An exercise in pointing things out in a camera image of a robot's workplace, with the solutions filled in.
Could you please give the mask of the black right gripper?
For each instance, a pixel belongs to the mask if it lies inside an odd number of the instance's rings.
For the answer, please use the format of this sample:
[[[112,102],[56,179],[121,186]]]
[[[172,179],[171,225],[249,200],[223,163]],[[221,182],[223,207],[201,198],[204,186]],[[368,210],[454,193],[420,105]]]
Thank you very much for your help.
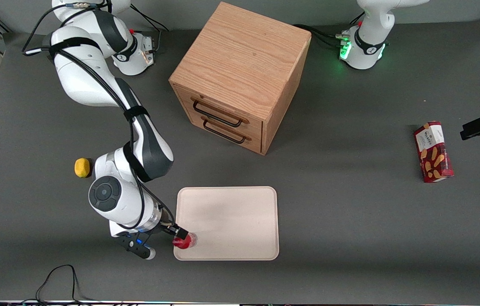
[[[159,229],[174,239],[186,240],[189,235],[189,231],[177,225],[174,217],[169,212],[161,212]]]

